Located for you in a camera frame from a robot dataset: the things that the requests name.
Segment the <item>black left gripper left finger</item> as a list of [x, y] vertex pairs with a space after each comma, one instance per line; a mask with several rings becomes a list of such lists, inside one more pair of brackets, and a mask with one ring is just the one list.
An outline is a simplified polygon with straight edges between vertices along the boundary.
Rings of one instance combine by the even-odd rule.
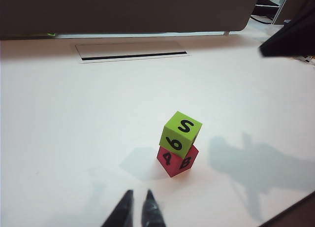
[[120, 199], [102, 227], [132, 227], [133, 226], [133, 190], [127, 190]]

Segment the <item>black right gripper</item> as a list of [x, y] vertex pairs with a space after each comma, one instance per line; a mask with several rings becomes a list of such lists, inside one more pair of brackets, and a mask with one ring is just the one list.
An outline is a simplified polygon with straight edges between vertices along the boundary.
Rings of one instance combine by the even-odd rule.
[[283, 0], [272, 24], [283, 24], [283, 27], [261, 44], [263, 56], [315, 54], [315, 0]]

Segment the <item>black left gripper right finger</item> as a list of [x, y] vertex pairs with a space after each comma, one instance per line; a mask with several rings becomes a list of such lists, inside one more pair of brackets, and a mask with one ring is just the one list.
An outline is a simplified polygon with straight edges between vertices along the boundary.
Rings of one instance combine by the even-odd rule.
[[151, 190], [147, 191], [146, 198], [142, 206], [141, 214], [142, 227], [164, 227], [165, 221], [162, 212], [154, 198]]

